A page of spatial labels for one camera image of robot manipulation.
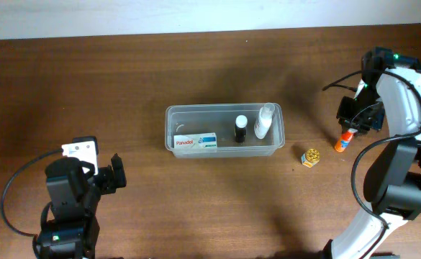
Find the orange tube white cap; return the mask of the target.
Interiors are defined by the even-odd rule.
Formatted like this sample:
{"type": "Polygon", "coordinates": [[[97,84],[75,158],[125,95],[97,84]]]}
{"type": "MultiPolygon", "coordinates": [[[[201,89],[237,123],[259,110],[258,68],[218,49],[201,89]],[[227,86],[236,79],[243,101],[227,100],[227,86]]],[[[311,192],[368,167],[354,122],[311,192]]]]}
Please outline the orange tube white cap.
{"type": "Polygon", "coordinates": [[[350,128],[347,129],[342,135],[340,139],[336,142],[334,148],[337,152],[342,153],[347,146],[349,145],[350,141],[353,139],[354,134],[357,133],[358,130],[350,128]]]}

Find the small jar gold lid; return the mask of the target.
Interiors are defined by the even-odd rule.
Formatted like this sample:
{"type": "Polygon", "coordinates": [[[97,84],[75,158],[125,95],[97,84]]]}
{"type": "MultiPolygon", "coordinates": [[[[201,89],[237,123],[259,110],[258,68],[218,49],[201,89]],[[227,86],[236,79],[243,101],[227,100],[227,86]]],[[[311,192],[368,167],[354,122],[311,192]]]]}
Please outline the small jar gold lid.
{"type": "Polygon", "coordinates": [[[320,152],[316,149],[308,149],[301,157],[302,165],[311,168],[320,161],[320,152]]]}

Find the Panadol medicine box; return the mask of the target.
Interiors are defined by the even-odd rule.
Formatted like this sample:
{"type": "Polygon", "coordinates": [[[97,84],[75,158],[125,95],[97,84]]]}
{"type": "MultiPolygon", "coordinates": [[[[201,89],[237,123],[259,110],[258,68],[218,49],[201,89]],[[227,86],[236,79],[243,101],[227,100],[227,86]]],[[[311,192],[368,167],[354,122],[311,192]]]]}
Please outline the Panadol medicine box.
{"type": "Polygon", "coordinates": [[[217,135],[214,132],[194,135],[175,135],[173,137],[175,149],[212,149],[217,148],[217,135]]]}

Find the white spray bottle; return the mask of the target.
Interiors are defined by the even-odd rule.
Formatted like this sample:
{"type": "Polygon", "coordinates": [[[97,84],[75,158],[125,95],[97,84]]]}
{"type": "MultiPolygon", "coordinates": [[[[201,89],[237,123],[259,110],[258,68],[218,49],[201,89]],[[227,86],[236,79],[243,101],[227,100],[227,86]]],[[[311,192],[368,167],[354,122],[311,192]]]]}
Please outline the white spray bottle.
{"type": "Polygon", "coordinates": [[[266,103],[261,107],[254,124],[254,133],[258,139],[262,140],[267,135],[272,124],[274,111],[273,103],[266,103]]]}

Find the dark bottle white cap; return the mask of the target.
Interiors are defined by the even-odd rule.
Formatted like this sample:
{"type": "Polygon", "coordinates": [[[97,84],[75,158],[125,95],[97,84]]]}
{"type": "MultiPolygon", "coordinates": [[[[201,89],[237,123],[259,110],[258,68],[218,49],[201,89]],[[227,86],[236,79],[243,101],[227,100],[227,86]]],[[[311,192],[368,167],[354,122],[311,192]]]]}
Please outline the dark bottle white cap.
{"type": "Polygon", "coordinates": [[[248,119],[245,115],[238,115],[235,120],[235,141],[242,143],[246,137],[248,119]]]}

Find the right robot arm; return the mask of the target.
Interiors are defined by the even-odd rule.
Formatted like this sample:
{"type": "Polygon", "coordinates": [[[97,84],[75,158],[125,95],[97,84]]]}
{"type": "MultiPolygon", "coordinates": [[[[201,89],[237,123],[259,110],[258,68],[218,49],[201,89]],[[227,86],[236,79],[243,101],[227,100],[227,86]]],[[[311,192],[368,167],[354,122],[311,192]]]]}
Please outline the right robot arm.
{"type": "Polygon", "coordinates": [[[364,135],[387,123],[389,136],[357,155],[350,185],[360,209],[321,258],[372,258],[392,232],[421,214],[421,62],[375,47],[357,74],[354,97],[343,97],[337,111],[342,130],[364,135]]]}

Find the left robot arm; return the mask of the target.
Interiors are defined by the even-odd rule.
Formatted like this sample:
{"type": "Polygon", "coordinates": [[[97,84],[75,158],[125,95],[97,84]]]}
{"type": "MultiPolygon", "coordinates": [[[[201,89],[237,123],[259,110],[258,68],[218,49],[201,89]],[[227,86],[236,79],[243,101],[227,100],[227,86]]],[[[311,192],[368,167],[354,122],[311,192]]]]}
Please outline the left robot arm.
{"type": "Polygon", "coordinates": [[[64,157],[46,169],[51,202],[42,211],[41,231],[33,241],[37,258],[94,258],[99,236],[96,210],[101,196],[127,185],[121,157],[99,169],[78,158],[64,157]]]}

